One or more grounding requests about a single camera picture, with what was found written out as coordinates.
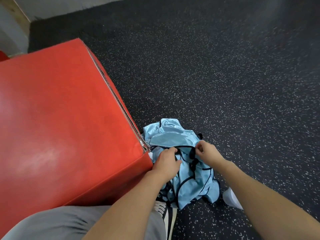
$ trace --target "forearm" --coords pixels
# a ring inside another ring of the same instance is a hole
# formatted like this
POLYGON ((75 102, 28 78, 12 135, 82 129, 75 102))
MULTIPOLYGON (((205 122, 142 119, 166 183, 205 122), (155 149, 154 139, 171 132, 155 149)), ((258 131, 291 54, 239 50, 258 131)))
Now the forearm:
POLYGON ((308 213, 227 161, 218 169, 263 239, 320 239, 320 224, 308 213))
POLYGON ((150 212, 163 185, 160 177, 154 171, 148 172, 102 215, 83 240, 143 239, 150 212))

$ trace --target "hand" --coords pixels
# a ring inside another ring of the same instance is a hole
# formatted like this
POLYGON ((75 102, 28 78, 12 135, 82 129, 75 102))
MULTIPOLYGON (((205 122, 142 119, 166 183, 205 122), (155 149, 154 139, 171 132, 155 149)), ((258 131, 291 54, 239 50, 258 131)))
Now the hand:
POLYGON ((205 164, 218 171, 220 171, 222 167, 228 162, 218 152, 214 145, 203 140, 199 141, 195 146, 195 153, 205 164))
POLYGON ((158 173, 158 175, 163 179, 164 184, 173 179, 180 169, 182 161, 176 161, 174 157, 174 153, 177 151, 178 150, 175 147, 165 149, 160 153, 157 161, 153 165, 152 171, 154 171, 154 173, 158 173))

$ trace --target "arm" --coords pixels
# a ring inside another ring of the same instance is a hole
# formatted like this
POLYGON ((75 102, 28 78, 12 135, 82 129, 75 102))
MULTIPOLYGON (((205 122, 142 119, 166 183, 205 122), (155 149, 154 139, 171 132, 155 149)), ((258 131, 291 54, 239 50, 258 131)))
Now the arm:
POLYGON ((320 223, 274 190, 225 160, 214 145, 199 141, 196 154, 227 181, 263 239, 320 239, 320 223))
POLYGON ((181 161, 175 161, 176 148, 165 149, 144 178, 115 202, 94 224, 83 240, 141 240, 150 212, 161 187, 179 171, 181 161))

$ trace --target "blue satin fabric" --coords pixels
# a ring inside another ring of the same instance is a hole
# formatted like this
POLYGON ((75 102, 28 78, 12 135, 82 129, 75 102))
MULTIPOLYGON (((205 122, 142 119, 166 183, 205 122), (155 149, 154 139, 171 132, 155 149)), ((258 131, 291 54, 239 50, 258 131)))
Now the blue satin fabric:
POLYGON ((151 146, 153 163, 164 149, 179 149, 176 154, 176 159, 182 160, 179 173, 162 187, 159 197, 179 209, 201 197, 211 203, 218 199, 220 186, 214 170, 198 156, 194 157, 194 147, 199 139, 192 130, 184 129, 177 119, 162 119, 144 127, 142 136, 151 146))

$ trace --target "zipper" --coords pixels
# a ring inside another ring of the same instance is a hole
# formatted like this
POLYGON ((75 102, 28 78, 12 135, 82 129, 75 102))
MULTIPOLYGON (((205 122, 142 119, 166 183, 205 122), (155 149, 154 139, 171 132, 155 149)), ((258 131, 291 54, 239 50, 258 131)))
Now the zipper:
POLYGON ((126 110, 124 109, 123 105, 121 104, 121 102, 119 101, 117 95, 114 93, 114 91, 112 90, 109 82, 107 81, 103 71, 101 70, 101 68, 99 67, 99 65, 97 64, 97 62, 95 61, 95 59, 92 57, 90 51, 87 48, 87 51, 91 57, 91 59, 93 60, 96 68, 98 69, 98 71, 100 72, 100 75, 102 76, 103 80, 105 81, 106 85, 108 86, 108 88, 110 89, 110 91, 112 92, 112 95, 114 97, 114 99, 117 101, 118 105, 121 108, 122 113, 124 114, 127 122, 129 123, 129 125, 131 126, 131 129, 134 131, 134 134, 136 135, 137 139, 140 142, 140 145, 142 146, 143 152, 145 153, 146 151, 150 150, 150 146, 145 142, 145 140, 143 139, 143 137, 140 135, 139 131, 137 130, 137 128, 134 126, 134 123, 132 122, 130 116, 127 114, 126 110))

